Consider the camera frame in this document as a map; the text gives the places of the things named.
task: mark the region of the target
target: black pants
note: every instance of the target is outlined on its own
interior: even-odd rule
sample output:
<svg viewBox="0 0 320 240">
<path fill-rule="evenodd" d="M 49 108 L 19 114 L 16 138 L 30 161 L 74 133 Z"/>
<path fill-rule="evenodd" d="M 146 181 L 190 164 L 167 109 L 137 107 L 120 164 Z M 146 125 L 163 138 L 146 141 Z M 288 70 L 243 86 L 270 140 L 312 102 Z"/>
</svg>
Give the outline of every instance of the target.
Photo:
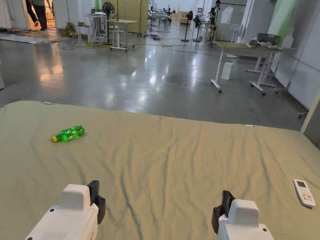
<svg viewBox="0 0 320 240">
<path fill-rule="evenodd" d="M 36 17 L 36 15 L 35 15 L 35 13 L 34 13 L 33 10 L 32 10 L 32 5 L 31 5 L 30 0 L 26 0 L 26 5 L 27 5 L 28 14 L 30 15 L 33 23 L 35 23 L 35 22 L 38 21 L 38 20 L 37 20 L 37 17 Z"/>
<path fill-rule="evenodd" d="M 47 29 L 47 17 L 45 15 L 45 6 L 38 6 L 33 4 L 42 29 Z"/>
</svg>

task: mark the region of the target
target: white desk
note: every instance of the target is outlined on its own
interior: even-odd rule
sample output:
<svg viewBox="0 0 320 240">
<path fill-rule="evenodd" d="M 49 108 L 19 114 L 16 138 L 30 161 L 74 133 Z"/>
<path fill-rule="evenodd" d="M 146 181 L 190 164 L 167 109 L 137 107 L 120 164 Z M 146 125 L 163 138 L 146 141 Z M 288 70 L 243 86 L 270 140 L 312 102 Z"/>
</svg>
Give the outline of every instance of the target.
<svg viewBox="0 0 320 240">
<path fill-rule="evenodd" d="M 110 49 L 112 50 L 113 48 L 115 49 L 121 49 L 121 50 L 125 50 L 127 51 L 127 45 L 132 45 L 134 47 L 133 44 L 128 44 L 128 25 L 137 21 L 131 21 L 131 20 L 124 20 L 124 19 L 119 19 L 118 21 L 114 20 L 114 19 L 110 19 L 107 20 L 108 22 L 113 22 L 116 25 L 116 30 L 114 32 L 117 32 L 117 46 L 115 47 L 115 45 L 113 45 L 112 47 L 110 47 Z M 124 31 L 120 30 L 120 26 L 124 26 Z M 121 47 L 120 46 L 120 32 L 124 32 L 124 37 L 125 37 L 125 46 Z"/>
<path fill-rule="evenodd" d="M 167 27 L 167 21 L 168 21 L 168 19 L 170 18 L 170 16 L 168 16 L 168 15 L 161 15 L 161 14 L 154 14 L 154 15 L 152 15 L 152 17 L 155 18 L 155 19 L 159 19 L 158 28 L 160 27 L 160 20 L 161 20 L 162 18 L 165 18 L 166 20 L 165 20 L 165 22 L 164 22 L 164 28 Z"/>
<path fill-rule="evenodd" d="M 91 39 L 97 39 L 97 36 L 96 36 L 97 35 L 97 30 L 99 32 L 100 37 L 102 37 L 101 36 L 101 32 L 100 32 L 100 30 L 98 28 L 98 23 L 97 23 L 96 19 L 97 18 L 103 19 L 103 17 L 105 17 L 106 15 L 101 15 L 101 14 L 92 15 L 92 14 L 89 14 L 89 15 L 84 15 L 84 16 L 89 18 L 90 24 L 91 24 L 91 28 L 92 28 L 92 32 L 94 32 L 94 36 Z"/>
<path fill-rule="evenodd" d="M 222 90 L 218 84 L 218 76 L 220 73 L 223 54 L 226 53 L 226 54 L 241 54 L 245 56 L 266 58 L 266 61 L 264 62 L 264 65 L 262 67 L 262 71 L 259 72 L 260 73 L 259 80 L 257 82 L 250 81 L 250 84 L 252 87 L 255 86 L 257 89 L 259 89 L 262 92 L 263 96 L 266 95 L 265 92 L 263 91 L 263 88 L 261 88 L 260 86 L 261 85 L 273 86 L 270 84 L 265 84 L 264 81 L 269 75 L 270 68 L 271 68 L 272 61 L 275 54 L 277 52 L 284 52 L 284 50 L 270 49 L 270 48 L 261 47 L 261 46 L 250 48 L 250 47 L 247 47 L 244 43 L 230 43 L 230 42 L 218 42 L 218 41 L 214 41 L 213 43 L 222 48 L 216 79 L 215 80 L 211 79 L 211 83 L 215 85 L 219 93 L 221 93 Z"/>
</svg>

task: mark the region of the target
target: bowl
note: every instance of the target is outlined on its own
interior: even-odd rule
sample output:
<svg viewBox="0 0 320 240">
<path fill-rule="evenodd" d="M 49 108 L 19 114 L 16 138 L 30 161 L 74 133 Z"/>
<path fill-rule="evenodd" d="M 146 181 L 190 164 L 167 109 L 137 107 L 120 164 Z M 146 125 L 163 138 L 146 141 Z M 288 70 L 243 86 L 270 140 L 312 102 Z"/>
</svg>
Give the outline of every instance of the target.
<svg viewBox="0 0 320 240">
<path fill-rule="evenodd" d="M 270 42 L 260 42 L 260 41 L 258 41 L 257 43 L 260 44 L 261 47 L 268 47 L 268 46 L 271 45 Z"/>
</svg>

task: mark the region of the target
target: concrete floor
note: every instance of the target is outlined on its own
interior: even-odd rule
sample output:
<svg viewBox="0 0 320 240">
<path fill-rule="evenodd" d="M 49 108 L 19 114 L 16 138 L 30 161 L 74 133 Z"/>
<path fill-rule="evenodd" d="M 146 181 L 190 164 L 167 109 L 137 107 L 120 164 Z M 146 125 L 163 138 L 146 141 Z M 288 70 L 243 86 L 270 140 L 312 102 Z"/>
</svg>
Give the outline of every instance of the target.
<svg viewBox="0 0 320 240">
<path fill-rule="evenodd" d="M 185 25 L 173 22 L 168 27 L 165 33 L 157 32 L 158 28 L 152 33 L 164 39 L 184 37 Z M 178 39 L 162 42 L 183 45 Z M 37 100 L 292 130 L 300 130 L 303 124 L 304 118 L 298 119 L 297 113 L 306 109 L 292 96 L 276 95 L 268 87 L 262 96 L 250 87 L 249 81 L 257 80 L 258 75 L 244 69 L 254 69 L 254 61 L 223 58 L 223 63 L 234 66 L 230 80 L 219 80 L 223 88 L 219 94 L 210 81 L 218 67 L 218 46 L 211 49 L 204 42 L 197 47 L 188 42 L 163 48 L 142 45 L 160 43 L 137 36 L 130 36 L 129 41 L 136 46 L 127 53 L 61 49 L 81 45 L 74 39 L 50 44 L 0 41 L 0 69 L 6 85 L 0 91 L 0 104 Z"/>
</svg>

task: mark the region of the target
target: black standing fan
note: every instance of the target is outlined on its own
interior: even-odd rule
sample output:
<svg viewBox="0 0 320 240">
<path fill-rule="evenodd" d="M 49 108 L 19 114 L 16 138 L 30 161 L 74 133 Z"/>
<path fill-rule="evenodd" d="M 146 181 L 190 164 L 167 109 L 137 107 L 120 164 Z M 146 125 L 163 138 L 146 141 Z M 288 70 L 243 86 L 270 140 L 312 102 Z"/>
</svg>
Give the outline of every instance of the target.
<svg viewBox="0 0 320 240">
<path fill-rule="evenodd" d="M 106 33 L 108 34 L 108 45 L 111 45 L 112 43 L 109 43 L 109 15 L 110 14 L 113 14 L 115 12 L 115 7 L 112 3 L 110 2 L 105 2 L 103 5 L 102 5 L 102 11 L 107 15 L 107 29 L 106 29 Z"/>
<path fill-rule="evenodd" d="M 186 35 L 184 37 L 184 39 L 181 39 L 181 41 L 183 42 L 188 42 L 189 40 L 187 40 L 187 31 L 188 31 L 188 24 L 189 24 L 189 20 L 191 21 L 193 18 L 193 12 L 190 11 L 188 14 L 187 14 L 187 27 L 186 27 Z"/>
<path fill-rule="evenodd" d="M 201 29 L 201 20 L 199 16 L 197 15 L 195 19 L 193 20 L 195 22 L 195 27 L 198 28 L 197 38 L 192 39 L 194 42 L 201 42 L 200 36 L 199 36 L 199 30 Z"/>
</svg>

